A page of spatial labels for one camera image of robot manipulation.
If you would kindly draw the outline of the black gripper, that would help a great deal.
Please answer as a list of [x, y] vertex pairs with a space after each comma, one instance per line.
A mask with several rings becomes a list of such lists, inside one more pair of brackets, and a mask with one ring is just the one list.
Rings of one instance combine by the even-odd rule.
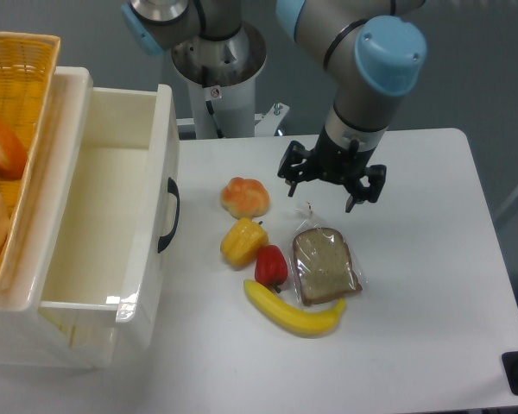
[[277, 176], [289, 186], [290, 198], [301, 182], [320, 179], [343, 185], [349, 193], [345, 212], [350, 213], [357, 204], [376, 203], [385, 185], [387, 167], [367, 166], [375, 149], [360, 151], [356, 140], [347, 149], [342, 148], [322, 128], [313, 150], [307, 150], [299, 141], [290, 141]]

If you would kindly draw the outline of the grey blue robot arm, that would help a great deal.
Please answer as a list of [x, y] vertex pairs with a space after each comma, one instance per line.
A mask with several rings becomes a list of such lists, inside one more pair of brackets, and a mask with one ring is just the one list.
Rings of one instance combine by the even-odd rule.
[[[280, 1], [292, 41], [338, 84], [312, 149], [292, 141], [278, 176], [291, 189], [320, 179], [341, 185], [352, 209], [374, 203], [387, 169], [370, 157], [426, 59], [422, 33], [402, 16], [417, 1]], [[238, 1], [127, 1], [121, 13], [141, 48], [170, 52], [191, 98], [200, 139], [254, 133], [255, 81], [266, 62], [262, 34]]]

